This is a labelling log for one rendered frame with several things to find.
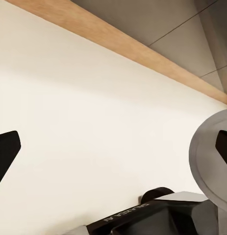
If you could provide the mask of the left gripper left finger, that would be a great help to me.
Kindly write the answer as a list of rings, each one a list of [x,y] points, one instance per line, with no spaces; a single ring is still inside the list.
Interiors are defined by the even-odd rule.
[[[0,134],[0,182],[21,149],[16,130]]]

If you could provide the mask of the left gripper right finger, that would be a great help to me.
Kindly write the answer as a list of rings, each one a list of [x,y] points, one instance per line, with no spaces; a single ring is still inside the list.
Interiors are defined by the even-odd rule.
[[[227,131],[219,131],[215,147],[227,164]]]

